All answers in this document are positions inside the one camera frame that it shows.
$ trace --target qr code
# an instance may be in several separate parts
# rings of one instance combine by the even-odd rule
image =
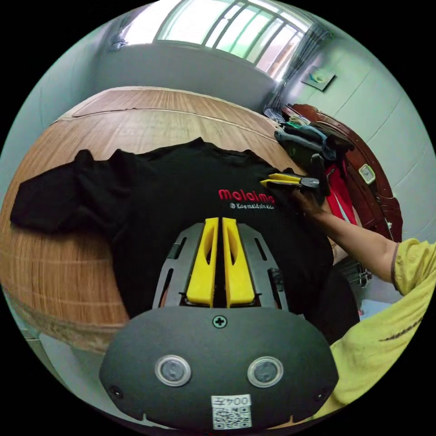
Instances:
[[[214,430],[251,427],[250,407],[213,408]]]

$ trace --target yellow shirt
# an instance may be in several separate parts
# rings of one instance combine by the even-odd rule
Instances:
[[[361,397],[403,353],[435,289],[436,243],[408,239],[398,244],[392,278],[404,297],[361,321],[332,344],[339,382],[312,419],[332,413]]]

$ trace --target hand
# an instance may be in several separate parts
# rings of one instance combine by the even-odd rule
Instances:
[[[291,196],[300,205],[304,214],[309,218],[315,218],[324,213],[324,210],[318,206],[318,203],[311,192],[306,191],[302,194],[298,189],[295,189],[291,193]]]

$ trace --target wall picture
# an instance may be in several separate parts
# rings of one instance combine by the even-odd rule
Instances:
[[[334,77],[335,73],[312,65],[301,81],[323,91]]]

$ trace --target window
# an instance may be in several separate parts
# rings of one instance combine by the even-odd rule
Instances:
[[[271,0],[159,0],[126,32],[127,45],[177,41],[220,50],[280,81],[311,23]]]
[[[151,44],[168,14],[182,1],[159,0],[150,4],[130,25],[124,37],[127,44]]]
[[[226,0],[192,0],[171,20],[158,39],[202,44],[210,28],[231,3]]]

